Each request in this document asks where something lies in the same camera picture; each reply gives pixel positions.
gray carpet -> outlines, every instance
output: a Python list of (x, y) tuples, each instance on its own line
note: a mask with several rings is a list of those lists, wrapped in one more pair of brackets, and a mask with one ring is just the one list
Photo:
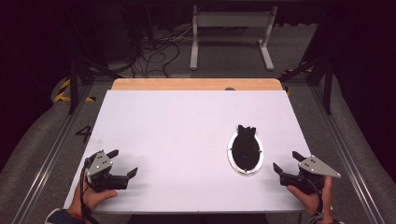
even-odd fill
[[(205, 31), (200, 36), (198, 70), (196, 71), (189, 69), (191, 42), (189, 40), (180, 42), (178, 43), (180, 53), (166, 67), (166, 71), (172, 77), (278, 77), (283, 70), (298, 65), (315, 29), (315, 26), (286, 26), (273, 29), (268, 44), (275, 66), (273, 72), (265, 70), (256, 44), (261, 35), (258, 29), (247, 29), (240, 35), (230, 34), (224, 30)], [(163, 52), (167, 59), (170, 59), (177, 54), (177, 49), (170, 46)], [(150, 64), (150, 69), (161, 71), (162, 66), (161, 63)], [(132, 73), (126, 71), (123, 75), (128, 77)], [(163, 76), (162, 72), (153, 72), (149, 75), (151, 77)], [(106, 90), (111, 87), (111, 82), (105, 81), (105, 77), (98, 77), (98, 79), (102, 81), (95, 82), (89, 92), (89, 96), (96, 97), (96, 101), (84, 103), (78, 112), (76, 120), (70, 127), (70, 132), (64, 139), (55, 166), (41, 194), (34, 202), (32, 212), (26, 216), (23, 223), (44, 223), (46, 215), (52, 209), (63, 206), (69, 185), (86, 146), (86, 143), (83, 143), (84, 136), (76, 135), (76, 132), (86, 125), (94, 126)], [(54, 88), (54, 94), (62, 84), (63, 82), (60, 81), (59, 85)], [(333, 182), (334, 216), (345, 223), (373, 223), (366, 215), (361, 199), (349, 179), (347, 169), (340, 159), (337, 145), (326, 124), (326, 119), (320, 113), (321, 108), (316, 103), (312, 90), (301, 82), (291, 82), (285, 85), (290, 87), (290, 101), (311, 152), (343, 175), (341, 179), (335, 179)], [(66, 120), (68, 108), (67, 102), (55, 102), (54, 106), (38, 119), (22, 138), (0, 174), (1, 223), (11, 223), (17, 214)], [(331, 117), (346, 142), (367, 189), (384, 218), (384, 223), (396, 223), (396, 209), (394, 209), (396, 185), (382, 169), (362, 136), (343, 100), (336, 80), (332, 91)], [(266, 216), (269, 223), (275, 224), (297, 223), (298, 219), (298, 213), (275, 213)], [(129, 219), (129, 216), (120, 215), (95, 215), (95, 217), (101, 223), (126, 223)], [(306, 215), (303, 215), (303, 223), (307, 223)]]

metal stand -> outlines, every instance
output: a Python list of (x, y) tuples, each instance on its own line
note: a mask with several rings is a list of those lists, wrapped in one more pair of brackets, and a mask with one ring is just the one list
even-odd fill
[(71, 90), (71, 105), (69, 114), (72, 114), (75, 108), (78, 105), (78, 77), (80, 77), (82, 83), (84, 85), (91, 85), (93, 83), (93, 75), (89, 69), (89, 67), (93, 67), (99, 72), (109, 76), (116, 78), (122, 78), (120, 75), (108, 70), (107, 68), (82, 57), (78, 54), (74, 55), (74, 59), (70, 62), (70, 90)]
[(267, 70), (274, 70), (267, 43), (274, 24), (277, 7), (270, 12), (198, 12), (194, 6), (192, 17), (192, 49), (190, 69), (198, 68), (198, 27), (264, 27), (264, 38), (259, 40)]
[(310, 63), (304, 63), (297, 67), (286, 75), (279, 77), (280, 82), (284, 82), (292, 77), (295, 77), (305, 71), (306, 69), (313, 67), (311, 74), (306, 79), (308, 86), (317, 86), (320, 80), (326, 75), (324, 80), (324, 91), (323, 91), (323, 105), (326, 112), (330, 115), (330, 99), (332, 95), (332, 60), (331, 59), (315, 59)]

dark background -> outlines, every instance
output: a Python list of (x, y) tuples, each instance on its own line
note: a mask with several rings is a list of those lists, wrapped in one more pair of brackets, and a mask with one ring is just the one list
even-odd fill
[[(168, 30), (191, 22), (192, 16), (191, 6), (127, 9), (133, 12), (129, 23), (116, 5), (69, 7), (65, 13), (64, 8), (49, 7), (45, 1), (2, 3), (1, 169), (31, 124), (52, 106), (51, 92), (67, 75), (71, 58), (65, 37), (74, 39), (78, 52), (106, 66), (109, 61), (131, 60), (138, 54), (141, 36), (148, 31), (148, 22), (141, 20), (147, 12), (152, 25)], [(396, 11), (390, 4), (371, 1), (346, 5), (331, 14), (325, 11), (323, 7), (280, 7), (276, 24), (310, 24), (322, 21), (323, 16), (332, 18), (319, 27), (304, 59), (320, 57), (326, 47), (332, 48), (335, 38), (342, 37), (336, 41), (334, 73), (373, 152), (396, 180)], [(340, 24), (347, 29), (339, 29)]]

black cable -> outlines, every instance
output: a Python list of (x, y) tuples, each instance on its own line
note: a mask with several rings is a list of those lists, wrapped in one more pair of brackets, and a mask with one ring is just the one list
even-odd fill
[[(132, 64), (132, 61), (128, 62), (127, 64), (125, 64), (124, 66), (121, 66), (121, 67), (119, 67), (119, 68), (108, 69), (108, 70), (110, 70), (111, 72), (114, 72), (114, 73), (121, 73), (121, 72), (123, 72), (123, 71), (126, 71), (126, 70), (131, 66), (131, 64)], [(103, 73), (101, 73), (101, 72), (95, 72), (95, 71), (92, 71), (92, 73), (93, 73), (94, 75), (103, 74)]]
[(192, 31), (192, 26), (189, 29), (185, 30), (185, 31), (180, 31), (180, 34), (177, 34), (177, 35), (174, 34), (174, 36), (171, 35), (171, 36), (167, 37), (166, 39), (164, 39), (164, 41), (169, 41), (169, 42), (173, 42), (173, 43), (179, 43), (179, 42), (181, 42), (181, 41), (183, 41), (185, 39), (188, 39), (188, 38), (186, 38), (184, 36), (190, 35), (191, 31)]
[(136, 72), (137, 72), (141, 77), (147, 77), (146, 75), (140, 73), (139, 69), (136, 68), (136, 63), (134, 64), (134, 69), (136, 70)]
[(155, 46), (154, 46), (155, 48), (146, 47), (146, 49), (152, 50), (152, 51), (154, 51), (154, 50), (163, 50), (163, 49), (166, 49), (166, 48), (167, 48), (167, 47), (164, 47), (165, 44), (166, 44), (166, 41), (159, 41), (159, 42), (155, 43)]
[(148, 76), (146, 76), (145, 72), (143, 71), (143, 66), (142, 66), (142, 64), (140, 63), (140, 59), (137, 59), (137, 63), (140, 65), (140, 68), (141, 68), (141, 70), (142, 70), (142, 73), (140, 73), (139, 70), (137, 70), (137, 68), (136, 68), (136, 70), (139, 72), (139, 74), (140, 74), (142, 77), (148, 77)]
[(306, 182), (308, 182), (314, 188), (315, 192), (317, 193), (317, 195), (319, 197), (319, 204), (318, 204), (317, 213), (318, 214), (322, 214), (322, 211), (323, 211), (323, 199), (322, 199), (322, 195), (321, 195), (320, 191), (317, 189), (317, 187), (315, 187), (315, 185), (312, 183), (312, 181), (310, 181), (305, 176), (304, 176), (304, 180)]
[[(156, 62), (153, 62), (153, 61), (151, 60), (151, 58), (152, 58), (154, 55), (156, 55), (156, 54), (162, 55), (162, 56), (163, 56), (163, 59), (161, 59), (161, 60), (159, 60), (159, 61), (156, 61)], [(142, 60), (145, 61), (146, 63), (161, 63), (161, 62), (165, 61), (165, 59), (166, 59), (166, 55), (165, 55), (164, 53), (162, 53), (162, 52), (154, 52), (154, 53), (152, 53), (152, 54), (148, 57), (147, 60), (146, 60), (145, 58), (142, 59)]]
[(163, 65), (163, 73), (164, 73), (167, 77), (171, 77), (171, 76), (170, 76), (168, 73), (166, 73), (166, 70), (165, 70), (166, 65), (168, 65), (169, 63), (171, 63), (172, 61), (174, 61), (174, 60), (177, 58), (178, 54), (180, 53), (180, 49), (178, 48), (178, 45), (176, 45), (176, 44), (173, 43), (173, 42), (172, 42), (172, 44), (177, 48), (177, 55), (176, 55), (173, 59), (171, 59), (171, 61), (169, 61), (169, 62), (167, 62), (166, 64)]
[(132, 78), (134, 78), (136, 73), (134, 72), (134, 68), (132, 67), (132, 65), (131, 65), (131, 70), (132, 70)]
[(81, 174), (79, 176), (79, 201), (80, 201), (80, 204), (81, 204), (81, 214), (85, 218), (87, 218), (91, 222), (91, 224), (99, 224), (99, 222), (95, 218), (92, 217), (91, 209), (87, 206), (87, 204), (84, 203), (84, 193), (85, 193), (85, 190), (88, 189), (87, 188), (87, 189), (83, 190), (84, 189), (83, 186), (84, 186), (84, 182), (85, 182), (84, 173), (85, 173), (85, 169), (89, 165), (90, 165), (90, 162), (88, 160), (85, 160), (84, 161), (84, 166), (82, 167)]
[(165, 49), (169, 48), (169, 46), (171, 46), (171, 45), (172, 45), (172, 41), (164, 40), (163, 44), (159, 48), (157, 48), (157, 50), (165, 50)]

white table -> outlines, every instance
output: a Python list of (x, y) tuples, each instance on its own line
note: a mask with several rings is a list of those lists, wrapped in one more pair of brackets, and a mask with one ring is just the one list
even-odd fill
[[(253, 176), (238, 174), (227, 159), (227, 144), (238, 124), (256, 127), (262, 141), (263, 167)], [(100, 204), (95, 212), (302, 210), (279, 185), (273, 170), (275, 162), (285, 172), (296, 174), (297, 160), (291, 152), (310, 155), (289, 98), (281, 89), (108, 91), (64, 207), (71, 203), (83, 161), (100, 149), (120, 151), (112, 159), (111, 174), (126, 175), (139, 169), (128, 189), (119, 190), (117, 198)]]

